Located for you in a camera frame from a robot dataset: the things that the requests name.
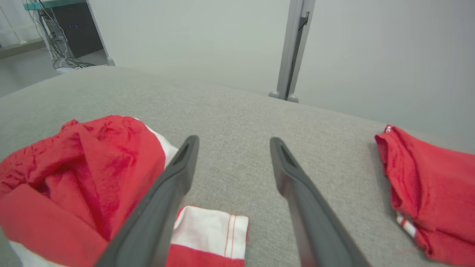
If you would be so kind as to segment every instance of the wrinkled red fabric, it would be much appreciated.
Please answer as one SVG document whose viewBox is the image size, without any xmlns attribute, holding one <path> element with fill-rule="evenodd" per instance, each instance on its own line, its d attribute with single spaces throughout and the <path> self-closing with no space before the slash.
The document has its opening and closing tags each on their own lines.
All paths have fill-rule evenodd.
<svg viewBox="0 0 475 267">
<path fill-rule="evenodd" d="M 243 259 L 231 259 L 180 245 L 171 245 L 166 267 L 244 267 Z"/>
<path fill-rule="evenodd" d="M 137 119 L 70 121 L 0 163 L 0 225 L 47 260 L 93 266 L 164 164 Z"/>
<path fill-rule="evenodd" d="M 375 136 L 393 209 L 410 218 L 428 258 L 475 265 L 475 155 L 436 147 L 388 125 Z"/>
</svg>

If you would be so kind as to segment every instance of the floor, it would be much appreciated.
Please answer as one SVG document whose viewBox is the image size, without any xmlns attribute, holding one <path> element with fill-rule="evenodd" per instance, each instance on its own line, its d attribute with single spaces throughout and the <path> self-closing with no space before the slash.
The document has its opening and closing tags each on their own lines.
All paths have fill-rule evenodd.
<svg viewBox="0 0 475 267">
<path fill-rule="evenodd" d="M 107 64 L 104 50 L 79 59 L 95 65 Z M 33 50 L 0 59 L 0 97 L 58 75 L 47 51 Z"/>
</svg>

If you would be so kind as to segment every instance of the red and white cloth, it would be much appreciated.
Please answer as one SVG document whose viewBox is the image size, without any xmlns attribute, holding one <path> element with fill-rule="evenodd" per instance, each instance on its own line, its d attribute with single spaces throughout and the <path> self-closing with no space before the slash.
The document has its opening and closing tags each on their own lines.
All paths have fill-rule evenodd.
<svg viewBox="0 0 475 267">
<path fill-rule="evenodd" d="M 396 218 L 428 258 L 475 265 L 475 155 L 388 125 L 375 136 Z"/>
<path fill-rule="evenodd" d="M 25 267 L 93 266 L 176 152 L 135 118 L 68 122 L 0 163 L 0 226 Z M 243 266 L 247 226 L 185 207 L 167 264 Z"/>
</svg>

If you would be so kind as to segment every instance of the cable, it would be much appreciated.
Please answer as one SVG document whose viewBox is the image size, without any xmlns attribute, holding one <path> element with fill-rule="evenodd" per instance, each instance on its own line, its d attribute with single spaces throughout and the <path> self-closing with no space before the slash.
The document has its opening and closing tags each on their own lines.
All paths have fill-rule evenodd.
<svg viewBox="0 0 475 267">
<path fill-rule="evenodd" d="M 33 24 L 35 24 L 36 32 L 38 33 L 38 35 L 39 35 L 39 37 L 41 38 L 41 40 L 44 41 L 44 40 L 43 40 L 43 36 L 41 36 L 41 34 L 39 33 L 38 25 L 35 23 L 35 21 L 36 21 L 36 22 L 38 22 L 38 21 L 33 18 L 33 16 L 30 14 L 29 10 L 27 10 L 27 12 L 28 12 L 28 15 L 30 16 L 31 20 L 33 21 Z"/>
<path fill-rule="evenodd" d="M 55 53 L 60 56 L 60 57 L 64 57 L 60 64 L 59 64 L 59 67 L 62 67 L 62 64 L 63 62 L 67 62 L 68 64 L 70 65 L 75 65 L 77 67 L 71 67 L 71 68 L 84 68 L 84 67 L 91 67 L 91 66 L 95 66 L 94 64 L 91 64 L 91 63 L 85 63 L 83 61 L 81 61 L 80 59 L 78 58 L 74 58 L 71 54 L 68 54 L 68 40 L 67 40 L 67 37 L 66 37 L 66 34 L 64 33 L 64 29 L 56 22 L 55 19 L 53 19 L 50 14 L 48 13 L 48 11 L 46 10 L 46 7 L 45 5 L 43 5 L 43 2 L 41 2 L 41 0 L 38 0 L 38 2 L 40 3 L 42 9 L 43 9 L 43 12 L 46 13 L 46 15 L 56 24 L 56 26 L 58 26 L 58 28 L 61 29 L 62 33 L 63 33 L 63 36 L 66 40 L 66 42 L 63 41 L 63 43 L 65 43 L 65 52 L 63 54 L 63 52 L 61 51 L 61 49 L 59 48 L 59 45 L 57 44 L 57 42 L 59 42 L 59 40 L 56 40 L 54 39 L 54 36 L 52 35 L 52 37 L 49 39 L 49 42 L 51 44 L 51 47 L 54 49 Z M 43 27 L 43 29 L 46 31 L 46 28 L 45 26 L 43 25 L 43 23 L 41 23 L 41 26 Z M 53 62 L 53 68 L 57 69 L 59 67 L 55 67 L 55 64 L 57 63 L 57 61 L 59 60 L 59 58 L 57 60 L 55 60 L 55 62 Z"/>
<path fill-rule="evenodd" d="M 56 23 L 56 26 L 58 26 L 58 27 L 61 29 L 61 31 L 63 32 L 63 36 L 64 36 L 64 38 L 66 39 L 66 44 L 67 44 L 67 37 L 66 37 L 66 34 L 64 34 L 64 29 L 56 22 L 56 20 L 54 20 L 54 19 L 48 14 L 48 12 L 46 11 L 45 5 L 43 5 L 43 2 L 41 2 L 41 0 L 38 0 L 38 2 L 39 2 L 40 5 L 43 7 L 43 10 L 44 10 L 44 12 L 46 13 L 46 15 L 48 15 L 48 17 L 49 17 L 52 21 L 54 21 L 54 22 Z M 63 64 L 63 62 L 66 60 L 66 57 L 67 57 L 67 47 L 68 47 L 68 45 L 65 45 L 65 48 L 66 48 L 65 56 L 64 56 L 64 59 L 61 60 L 61 63 L 59 63 L 59 67 L 61 67 L 61 65 Z"/>
</svg>

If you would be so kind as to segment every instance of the gray upholstered surface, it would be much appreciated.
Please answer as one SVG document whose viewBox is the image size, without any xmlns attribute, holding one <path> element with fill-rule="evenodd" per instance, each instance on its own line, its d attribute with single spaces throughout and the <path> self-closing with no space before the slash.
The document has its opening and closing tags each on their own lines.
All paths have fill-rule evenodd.
<svg viewBox="0 0 475 267">
<path fill-rule="evenodd" d="M 374 141 L 382 123 L 219 86 L 92 67 L 0 98 L 0 159 L 56 134 L 71 119 L 110 114 L 137 117 L 177 147 L 188 135 L 200 137 L 184 204 L 248 215 L 248 266 L 299 263 L 288 207 L 275 188 L 272 136 L 286 142 L 373 266 L 437 265 L 395 222 Z M 2 263 L 19 265 L 3 236 L 0 249 Z"/>
</svg>

